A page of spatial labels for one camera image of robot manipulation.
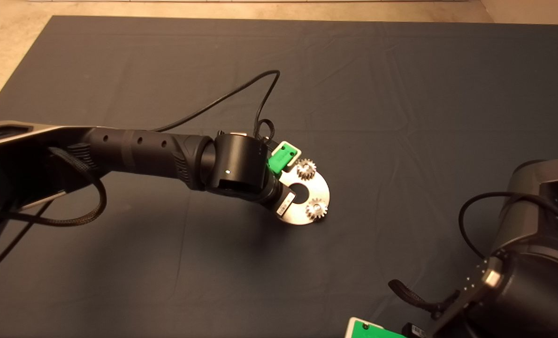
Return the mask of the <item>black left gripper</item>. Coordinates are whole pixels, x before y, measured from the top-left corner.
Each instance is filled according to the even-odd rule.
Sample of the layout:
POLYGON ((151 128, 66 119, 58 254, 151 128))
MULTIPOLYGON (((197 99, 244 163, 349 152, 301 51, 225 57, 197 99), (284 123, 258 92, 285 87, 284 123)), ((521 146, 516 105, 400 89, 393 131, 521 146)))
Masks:
POLYGON ((296 198, 296 193, 288 186, 280 185, 272 199, 272 211, 277 217, 285 216, 296 198))

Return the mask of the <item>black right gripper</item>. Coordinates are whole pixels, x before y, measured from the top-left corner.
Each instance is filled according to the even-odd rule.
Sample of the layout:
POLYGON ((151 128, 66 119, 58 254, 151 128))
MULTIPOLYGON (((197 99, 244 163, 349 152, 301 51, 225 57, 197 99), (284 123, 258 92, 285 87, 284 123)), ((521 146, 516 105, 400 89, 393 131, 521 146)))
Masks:
POLYGON ((406 338, 430 338, 430 335, 428 335, 425 330, 413 323, 406 323, 402 327, 402 335, 406 338))

